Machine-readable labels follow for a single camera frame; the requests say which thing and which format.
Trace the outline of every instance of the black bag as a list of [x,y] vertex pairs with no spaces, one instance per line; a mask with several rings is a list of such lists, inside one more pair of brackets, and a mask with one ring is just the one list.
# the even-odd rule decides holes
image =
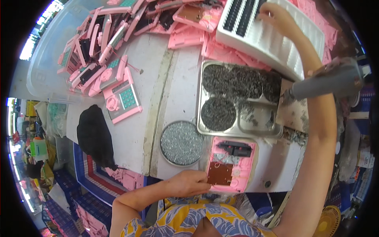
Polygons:
[[101,167],[116,170],[113,160],[112,137],[106,125],[103,112],[97,105],[83,111],[77,127],[79,146],[84,153]]

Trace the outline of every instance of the woman's left hand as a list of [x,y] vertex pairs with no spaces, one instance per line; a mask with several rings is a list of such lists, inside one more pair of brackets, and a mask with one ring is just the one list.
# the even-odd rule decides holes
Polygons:
[[207,180],[204,171],[184,170],[164,182],[169,196],[182,198],[208,193],[211,185],[207,184]]

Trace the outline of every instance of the person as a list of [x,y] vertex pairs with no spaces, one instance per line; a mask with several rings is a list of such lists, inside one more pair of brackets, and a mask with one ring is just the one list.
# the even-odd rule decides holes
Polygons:
[[[322,67],[311,42],[291,15],[264,3],[258,15],[300,53],[304,74]],[[156,184],[117,197],[112,205],[110,237],[115,236],[312,236],[320,219],[332,176],[337,118],[332,94],[308,98],[309,133],[304,159],[280,223],[272,230],[249,223],[233,206],[234,200],[212,203],[211,185],[202,171],[183,171]],[[158,202],[158,218],[146,227],[138,212]]]

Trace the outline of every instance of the white plastic tray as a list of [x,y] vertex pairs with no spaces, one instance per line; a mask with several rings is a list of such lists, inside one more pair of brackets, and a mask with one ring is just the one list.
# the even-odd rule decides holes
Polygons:
[[[237,35],[236,31],[246,0],[242,0],[232,32],[224,29],[233,1],[236,0],[228,0],[225,5],[217,27],[216,40],[266,63],[295,81],[304,80],[300,55],[293,42],[279,34],[270,24],[262,20],[254,20],[254,11],[259,12],[257,3],[253,8],[253,14],[250,17],[244,37]],[[325,43],[324,33],[303,12],[287,0],[267,0],[267,2],[278,4],[291,14],[322,60]]]

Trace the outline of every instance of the gray screwdriver handle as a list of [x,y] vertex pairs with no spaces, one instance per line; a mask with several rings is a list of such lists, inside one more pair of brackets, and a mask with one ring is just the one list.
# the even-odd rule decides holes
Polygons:
[[358,93],[363,87],[362,68],[353,58],[333,60],[318,73],[292,85],[290,94],[295,100],[329,93],[341,98]]

